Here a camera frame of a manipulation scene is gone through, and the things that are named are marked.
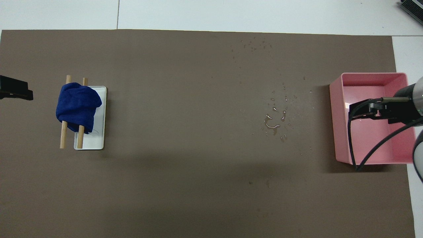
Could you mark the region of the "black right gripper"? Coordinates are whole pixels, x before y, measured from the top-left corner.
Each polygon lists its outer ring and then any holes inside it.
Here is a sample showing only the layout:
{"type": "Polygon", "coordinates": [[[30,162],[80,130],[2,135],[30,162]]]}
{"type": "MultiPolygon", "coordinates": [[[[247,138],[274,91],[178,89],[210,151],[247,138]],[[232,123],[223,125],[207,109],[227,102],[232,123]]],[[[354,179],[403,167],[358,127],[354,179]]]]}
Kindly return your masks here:
{"type": "Polygon", "coordinates": [[[350,111],[351,120],[359,119],[372,119],[378,120],[380,116],[388,119],[389,124],[403,123],[408,124],[411,121],[418,119],[418,111],[414,106],[412,100],[413,89],[415,84],[409,85],[398,90],[393,96],[394,97],[408,97],[410,98],[407,102],[389,102],[384,104],[382,102],[373,102],[369,104],[369,110],[359,110],[355,113],[350,111]]]}

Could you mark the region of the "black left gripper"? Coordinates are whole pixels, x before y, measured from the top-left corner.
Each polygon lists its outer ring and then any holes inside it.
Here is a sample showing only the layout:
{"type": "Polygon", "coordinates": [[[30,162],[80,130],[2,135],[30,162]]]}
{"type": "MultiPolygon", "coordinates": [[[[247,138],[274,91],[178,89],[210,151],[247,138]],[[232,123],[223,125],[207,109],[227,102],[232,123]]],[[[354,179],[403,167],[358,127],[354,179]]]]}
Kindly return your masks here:
{"type": "Polygon", "coordinates": [[[0,75],[0,99],[5,98],[34,99],[33,91],[29,90],[27,82],[0,75]]]}

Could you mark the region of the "blue towel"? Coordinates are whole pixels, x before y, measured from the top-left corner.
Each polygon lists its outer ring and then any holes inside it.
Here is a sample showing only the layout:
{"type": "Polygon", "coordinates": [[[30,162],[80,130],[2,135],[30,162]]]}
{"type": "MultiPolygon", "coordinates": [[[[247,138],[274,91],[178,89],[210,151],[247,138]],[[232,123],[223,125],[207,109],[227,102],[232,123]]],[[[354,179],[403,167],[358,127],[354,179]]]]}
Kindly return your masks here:
{"type": "Polygon", "coordinates": [[[79,132],[79,126],[83,126],[84,133],[90,134],[96,109],[101,105],[100,96],[92,88],[76,82],[67,83],[59,92],[56,118],[59,122],[67,122],[73,132],[79,132]]]}

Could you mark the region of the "water puddle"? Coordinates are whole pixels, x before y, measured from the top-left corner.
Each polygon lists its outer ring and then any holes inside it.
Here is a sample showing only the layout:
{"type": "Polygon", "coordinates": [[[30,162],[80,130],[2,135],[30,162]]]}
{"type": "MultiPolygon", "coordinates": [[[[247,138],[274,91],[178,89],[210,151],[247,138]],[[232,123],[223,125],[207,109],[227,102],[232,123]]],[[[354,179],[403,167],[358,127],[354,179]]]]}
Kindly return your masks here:
{"type": "Polygon", "coordinates": [[[274,137],[279,142],[287,141],[295,129],[297,96],[292,93],[289,84],[282,81],[269,89],[264,99],[262,130],[266,137],[274,137]]]}

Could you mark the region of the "pink plastic bin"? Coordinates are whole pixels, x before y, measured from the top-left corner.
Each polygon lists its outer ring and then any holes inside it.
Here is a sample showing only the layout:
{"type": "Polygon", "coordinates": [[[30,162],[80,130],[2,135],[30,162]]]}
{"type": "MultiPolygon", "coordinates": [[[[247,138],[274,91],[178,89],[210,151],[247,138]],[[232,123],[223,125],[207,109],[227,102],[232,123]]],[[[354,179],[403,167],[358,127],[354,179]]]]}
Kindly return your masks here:
{"type": "MultiPolygon", "coordinates": [[[[405,73],[343,73],[329,86],[332,108],[335,157],[352,164],[349,151],[347,121],[350,104],[366,99],[392,97],[408,86],[405,73]]],[[[401,128],[403,123],[389,124],[387,120],[358,119],[351,123],[353,152],[356,164],[373,146],[401,128]]],[[[409,128],[385,142],[366,161],[366,165],[411,164],[415,133],[409,128]]]]}

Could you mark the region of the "wooden dowel rod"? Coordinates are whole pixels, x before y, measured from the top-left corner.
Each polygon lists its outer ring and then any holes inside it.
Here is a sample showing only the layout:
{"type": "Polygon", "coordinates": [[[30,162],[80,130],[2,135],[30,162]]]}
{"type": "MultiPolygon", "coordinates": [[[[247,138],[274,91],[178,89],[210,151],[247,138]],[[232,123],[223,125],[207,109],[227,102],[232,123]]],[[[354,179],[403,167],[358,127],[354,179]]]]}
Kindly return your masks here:
{"type": "MultiPolygon", "coordinates": [[[[87,86],[87,84],[88,84],[88,78],[83,77],[82,85],[87,86]]],[[[78,139],[77,139],[77,149],[83,148],[84,132],[85,132],[85,127],[83,125],[79,125],[78,139]]]]}
{"type": "MultiPolygon", "coordinates": [[[[65,84],[71,83],[72,79],[71,79],[71,75],[66,75],[66,79],[65,79],[65,84]]],[[[66,141],[66,132],[67,132],[67,122],[66,121],[62,121],[61,123],[61,134],[60,134],[60,142],[59,142],[59,148],[60,149],[65,149],[65,141],[66,141]]]]}

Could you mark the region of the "grey electronic device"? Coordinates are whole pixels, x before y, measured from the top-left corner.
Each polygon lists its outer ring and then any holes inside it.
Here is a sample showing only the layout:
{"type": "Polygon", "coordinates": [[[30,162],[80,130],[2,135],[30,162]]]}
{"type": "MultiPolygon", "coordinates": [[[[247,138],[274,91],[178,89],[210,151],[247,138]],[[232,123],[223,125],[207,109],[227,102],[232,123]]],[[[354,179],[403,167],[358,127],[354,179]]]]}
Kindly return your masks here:
{"type": "Polygon", "coordinates": [[[399,6],[423,26],[423,0],[400,0],[399,6]]]}

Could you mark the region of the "brown table mat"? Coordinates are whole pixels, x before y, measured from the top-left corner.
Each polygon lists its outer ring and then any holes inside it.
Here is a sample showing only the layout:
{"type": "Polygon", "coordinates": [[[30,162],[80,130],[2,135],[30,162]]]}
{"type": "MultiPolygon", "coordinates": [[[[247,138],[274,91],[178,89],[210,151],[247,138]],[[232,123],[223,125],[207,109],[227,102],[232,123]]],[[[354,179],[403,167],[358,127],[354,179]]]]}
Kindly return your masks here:
{"type": "Polygon", "coordinates": [[[3,30],[34,99],[0,100],[0,238],[414,238],[406,165],[334,153],[329,85],[395,70],[387,36],[3,30]],[[59,148],[68,74],[107,87],[102,150],[59,148]],[[262,130],[282,81],[285,142],[262,130]]]}

